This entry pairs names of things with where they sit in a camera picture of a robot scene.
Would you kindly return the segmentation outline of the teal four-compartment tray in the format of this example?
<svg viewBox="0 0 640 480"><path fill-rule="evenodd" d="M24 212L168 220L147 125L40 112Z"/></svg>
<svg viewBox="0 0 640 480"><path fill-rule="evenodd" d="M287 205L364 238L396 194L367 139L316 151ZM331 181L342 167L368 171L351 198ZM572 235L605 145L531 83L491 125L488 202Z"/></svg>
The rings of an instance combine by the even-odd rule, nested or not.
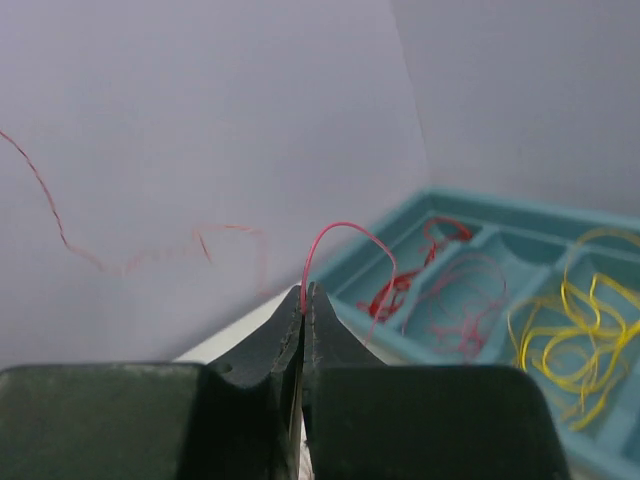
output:
<svg viewBox="0 0 640 480"><path fill-rule="evenodd" d="M521 369L575 462L638 477L636 218L429 190L312 279L399 359Z"/></svg>

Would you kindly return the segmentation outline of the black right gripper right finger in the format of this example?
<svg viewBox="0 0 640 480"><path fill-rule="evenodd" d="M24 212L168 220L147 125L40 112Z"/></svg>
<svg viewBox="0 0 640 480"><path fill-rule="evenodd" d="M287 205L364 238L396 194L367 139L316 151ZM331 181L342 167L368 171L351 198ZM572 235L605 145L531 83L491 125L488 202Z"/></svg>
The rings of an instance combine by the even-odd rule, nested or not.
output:
<svg viewBox="0 0 640 480"><path fill-rule="evenodd" d="M566 479L540 388L506 366L390 366L312 284L303 412L318 479Z"/></svg>

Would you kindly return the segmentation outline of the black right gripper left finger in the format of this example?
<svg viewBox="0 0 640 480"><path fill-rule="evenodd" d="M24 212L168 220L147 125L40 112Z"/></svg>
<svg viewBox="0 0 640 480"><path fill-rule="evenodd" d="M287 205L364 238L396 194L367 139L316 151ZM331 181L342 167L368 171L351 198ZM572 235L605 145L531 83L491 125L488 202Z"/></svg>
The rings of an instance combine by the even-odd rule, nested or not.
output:
<svg viewBox="0 0 640 480"><path fill-rule="evenodd" d="M214 361L1 374L5 479L294 479L300 291Z"/></svg>

